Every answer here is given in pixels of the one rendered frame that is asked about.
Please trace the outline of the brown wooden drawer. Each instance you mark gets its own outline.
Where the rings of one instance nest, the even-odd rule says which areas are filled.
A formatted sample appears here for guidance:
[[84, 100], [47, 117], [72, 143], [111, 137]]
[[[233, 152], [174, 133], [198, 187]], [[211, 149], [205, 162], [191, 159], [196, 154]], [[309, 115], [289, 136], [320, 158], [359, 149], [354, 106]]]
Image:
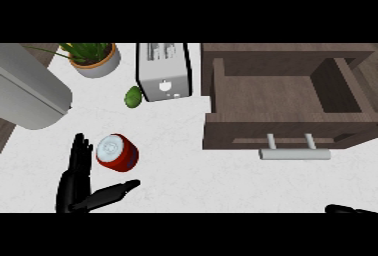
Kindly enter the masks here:
[[346, 149], [378, 139], [374, 110], [346, 60], [329, 58], [306, 76], [229, 76], [213, 61], [211, 112], [202, 146], [260, 149], [267, 138], [281, 148]]

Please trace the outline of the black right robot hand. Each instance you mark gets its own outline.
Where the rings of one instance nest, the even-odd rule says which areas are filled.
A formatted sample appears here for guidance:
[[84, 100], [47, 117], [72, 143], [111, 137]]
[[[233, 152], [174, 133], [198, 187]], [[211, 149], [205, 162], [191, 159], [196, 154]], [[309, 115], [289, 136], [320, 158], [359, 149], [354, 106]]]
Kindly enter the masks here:
[[351, 208], [349, 206], [329, 204], [325, 207], [325, 212], [326, 213], [368, 213], [368, 210], [354, 209], [354, 208]]

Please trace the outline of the red can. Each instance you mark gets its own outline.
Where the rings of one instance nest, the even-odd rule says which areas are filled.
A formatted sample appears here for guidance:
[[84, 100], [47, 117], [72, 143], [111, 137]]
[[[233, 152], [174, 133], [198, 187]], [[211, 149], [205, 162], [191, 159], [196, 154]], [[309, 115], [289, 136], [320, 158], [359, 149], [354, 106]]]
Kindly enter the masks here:
[[121, 134], [108, 135], [96, 148], [99, 164], [117, 172], [129, 172], [139, 161], [139, 150]]

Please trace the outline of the potted green plant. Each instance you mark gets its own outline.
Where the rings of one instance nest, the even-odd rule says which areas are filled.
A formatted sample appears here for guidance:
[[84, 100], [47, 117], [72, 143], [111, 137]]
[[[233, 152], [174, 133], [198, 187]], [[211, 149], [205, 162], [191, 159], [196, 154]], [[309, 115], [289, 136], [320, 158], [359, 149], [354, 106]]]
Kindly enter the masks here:
[[33, 46], [30, 49], [38, 49], [66, 58], [86, 78], [102, 78], [115, 71], [121, 62], [121, 54], [114, 43], [61, 43], [59, 47], [65, 54]]

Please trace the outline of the brown wooden cabinet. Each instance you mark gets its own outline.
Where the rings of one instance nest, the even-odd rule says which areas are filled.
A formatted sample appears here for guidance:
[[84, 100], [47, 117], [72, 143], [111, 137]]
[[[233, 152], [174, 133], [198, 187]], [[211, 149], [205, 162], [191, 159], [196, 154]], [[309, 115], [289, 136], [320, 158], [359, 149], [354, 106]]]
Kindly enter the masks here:
[[374, 53], [368, 43], [202, 43], [201, 91], [208, 96], [213, 61], [222, 59], [227, 76], [306, 77], [312, 79], [326, 113], [359, 113], [357, 99], [341, 74], [341, 59], [351, 72]]

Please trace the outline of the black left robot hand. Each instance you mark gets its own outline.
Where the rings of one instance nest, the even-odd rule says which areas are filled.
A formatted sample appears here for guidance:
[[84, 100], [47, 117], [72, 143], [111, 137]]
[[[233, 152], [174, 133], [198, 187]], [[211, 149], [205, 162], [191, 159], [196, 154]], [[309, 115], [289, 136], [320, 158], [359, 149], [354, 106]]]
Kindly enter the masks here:
[[92, 153], [93, 144], [84, 138], [84, 134], [78, 133], [71, 146], [68, 169], [62, 173], [58, 185], [55, 205], [58, 213], [89, 213], [121, 201], [127, 193], [140, 185], [140, 181], [134, 179], [92, 191]]

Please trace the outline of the large grey rounded appliance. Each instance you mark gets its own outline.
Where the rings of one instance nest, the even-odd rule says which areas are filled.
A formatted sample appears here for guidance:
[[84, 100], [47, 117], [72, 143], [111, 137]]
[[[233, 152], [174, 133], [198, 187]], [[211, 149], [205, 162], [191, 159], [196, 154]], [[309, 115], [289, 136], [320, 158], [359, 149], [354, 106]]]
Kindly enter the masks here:
[[38, 130], [66, 115], [72, 92], [19, 43], [0, 43], [0, 118]]

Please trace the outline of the silver toaster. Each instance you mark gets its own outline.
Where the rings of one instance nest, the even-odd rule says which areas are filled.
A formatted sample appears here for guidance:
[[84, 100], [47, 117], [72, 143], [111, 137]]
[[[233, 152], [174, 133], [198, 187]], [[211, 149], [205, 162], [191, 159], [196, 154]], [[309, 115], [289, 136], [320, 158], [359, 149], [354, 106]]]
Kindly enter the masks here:
[[186, 43], [136, 44], [136, 81], [148, 102], [192, 95], [192, 66]]

